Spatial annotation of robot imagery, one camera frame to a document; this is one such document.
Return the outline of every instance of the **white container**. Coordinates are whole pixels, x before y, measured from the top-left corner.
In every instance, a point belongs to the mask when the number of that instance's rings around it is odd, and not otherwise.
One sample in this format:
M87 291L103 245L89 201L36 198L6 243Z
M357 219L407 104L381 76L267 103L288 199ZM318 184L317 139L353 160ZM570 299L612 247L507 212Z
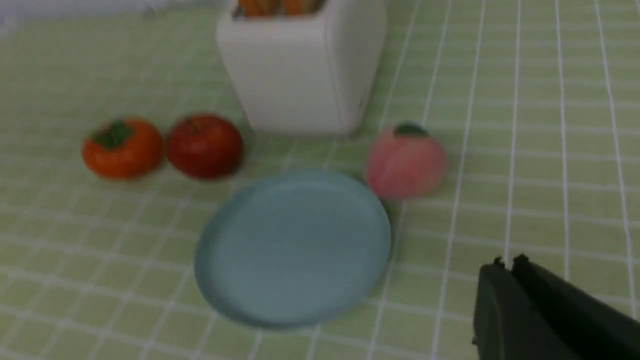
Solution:
M216 41L254 130L348 135L362 122L386 34L384 0L326 0L301 17L247 19L231 4Z

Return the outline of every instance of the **pink peach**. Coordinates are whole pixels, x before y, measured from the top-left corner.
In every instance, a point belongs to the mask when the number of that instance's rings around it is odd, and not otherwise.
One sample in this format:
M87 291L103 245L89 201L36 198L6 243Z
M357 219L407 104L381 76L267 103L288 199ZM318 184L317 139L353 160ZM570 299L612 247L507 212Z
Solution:
M406 199L435 191L446 170L442 145L420 126L404 123L376 139L369 152L365 180L379 197Z

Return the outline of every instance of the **orange persimmon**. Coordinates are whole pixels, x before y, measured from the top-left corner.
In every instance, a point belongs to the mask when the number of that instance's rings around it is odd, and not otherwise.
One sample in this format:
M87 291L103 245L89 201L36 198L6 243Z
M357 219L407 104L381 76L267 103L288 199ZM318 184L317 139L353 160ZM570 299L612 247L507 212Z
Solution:
M149 121L131 117L110 123L84 143L86 166L106 179L133 179L157 168L164 139Z

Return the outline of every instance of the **blue plate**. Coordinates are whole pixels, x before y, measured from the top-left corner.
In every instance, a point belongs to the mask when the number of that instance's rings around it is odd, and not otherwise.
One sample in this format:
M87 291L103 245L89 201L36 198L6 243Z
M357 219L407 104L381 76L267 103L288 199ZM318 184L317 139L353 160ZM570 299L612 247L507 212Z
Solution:
M391 229L378 198L337 172L259 181L215 214L194 273L221 315L265 329L313 325L349 311L387 265Z

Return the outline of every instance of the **plate rim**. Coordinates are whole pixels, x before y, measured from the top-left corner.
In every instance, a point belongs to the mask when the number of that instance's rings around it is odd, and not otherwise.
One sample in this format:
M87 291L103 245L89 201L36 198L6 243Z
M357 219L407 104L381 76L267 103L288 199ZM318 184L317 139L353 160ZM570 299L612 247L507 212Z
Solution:
M374 210L377 211L380 215L380 221L377 225L384 228L384 234L381 234L380 236L381 240L384 242L384 251L381 252L383 255L381 255L379 259L376 259L376 262L378 262L378 264L376 266L373 266L373 268L375 269L373 275L368 277L367 281L363 283L361 287L358 287L358 289L362 289L362 293L360 293L359 291L358 295L345 297L345 300L341 301L340 305L337 306L335 310L331 309L330 311L327 311L327 313L318 314L318 316L316 316L314 320L305 318L297 322L287 323L261 320L259 317L247 315L242 311L234 309L233 306L224 304L224 301L222 300L216 301L215 294L212 294L210 291L213 286L210 286L211 281L208 281L208 279L211 278L211 276L208 274L208 271L206 271L206 265L208 264L208 261L203 255L206 253L206 246L208 246L211 242L211 237L207 236L207 234L213 232L212 229L218 226L218 224L224 223L224 217L232 216L230 215L230 213L233 212L234 208L240 206L243 202L243 199L250 197L252 194L260 191L268 191L274 185L278 185L280 183L295 182L297 181L297 179L304 180L302 182L304 183L306 181L310 181L311 179L313 179L313 177L319 177L319 182L331 183L332 185L340 187L349 186L357 189L358 197L366 201L368 205L374 206ZM355 306L359 305L362 299L366 297L366 295L371 293L371 291L376 287L378 282L384 276L385 271L388 267L388 262L390 261L391 252L392 229L387 210L384 207L381 199L379 199L372 191L370 191L370 189L365 184L339 171L290 170L274 176L259 179L258 181L248 185L246 188L239 190L236 194L231 196L231 198L222 206L216 209L215 213L212 215L207 225L200 233L200 237L197 241L193 254L193 274L200 295L203 297L209 307L213 311L217 312L219 316L223 316L226 319L231 320L232 322L240 323L242 325L258 329L276 331L291 330L331 320L340 315L343 315L344 313L347 313Z

